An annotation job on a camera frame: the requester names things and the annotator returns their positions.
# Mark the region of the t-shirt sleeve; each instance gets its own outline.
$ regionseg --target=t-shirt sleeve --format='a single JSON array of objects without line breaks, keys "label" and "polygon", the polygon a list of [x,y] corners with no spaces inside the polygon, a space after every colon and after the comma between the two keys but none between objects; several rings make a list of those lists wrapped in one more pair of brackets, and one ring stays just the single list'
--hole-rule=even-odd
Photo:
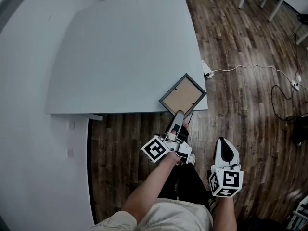
[{"label": "t-shirt sleeve", "polygon": [[91,227],[90,231],[133,231],[136,227],[136,219],[130,213],[121,210]]}]

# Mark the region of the person's right arm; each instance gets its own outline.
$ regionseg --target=person's right arm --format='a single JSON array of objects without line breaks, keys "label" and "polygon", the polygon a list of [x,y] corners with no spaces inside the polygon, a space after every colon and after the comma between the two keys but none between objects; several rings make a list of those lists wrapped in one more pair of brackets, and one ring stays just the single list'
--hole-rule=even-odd
[{"label": "person's right arm", "polygon": [[233,198],[221,198],[215,210],[214,231],[236,231]]}]

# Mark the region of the white t-shirt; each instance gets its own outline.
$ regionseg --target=white t-shirt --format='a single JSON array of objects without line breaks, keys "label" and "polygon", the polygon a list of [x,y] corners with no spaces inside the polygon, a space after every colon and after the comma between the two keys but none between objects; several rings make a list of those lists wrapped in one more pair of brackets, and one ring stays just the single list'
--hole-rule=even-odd
[{"label": "white t-shirt", "polygon": [[211,231],[212,227],[212,216],[203,205],[158,198],[138,225],[131,214],[119,211],[90,231]]}]

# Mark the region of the shoe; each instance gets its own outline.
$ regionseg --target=shoe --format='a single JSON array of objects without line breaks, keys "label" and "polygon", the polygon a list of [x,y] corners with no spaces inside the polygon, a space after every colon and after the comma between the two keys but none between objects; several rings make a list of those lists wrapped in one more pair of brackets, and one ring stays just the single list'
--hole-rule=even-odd
[{"label": "shoe", "polygon": [[192,163],[192,165],[194,165],[195,161],[196,161],[196,156],[194,154],[191,154],[188,163]]}]

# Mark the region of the person's left arm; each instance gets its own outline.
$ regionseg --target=person's left arm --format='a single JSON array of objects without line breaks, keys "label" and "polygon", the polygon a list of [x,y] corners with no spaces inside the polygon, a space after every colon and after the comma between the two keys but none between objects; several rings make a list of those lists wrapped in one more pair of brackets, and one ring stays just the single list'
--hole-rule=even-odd
[{"label": "person's left arm", "polygon": [[122,210],[139,223],[156,202],[174,165],[180,160],[175,152],[168,153],[148,178],[129,196]]}]

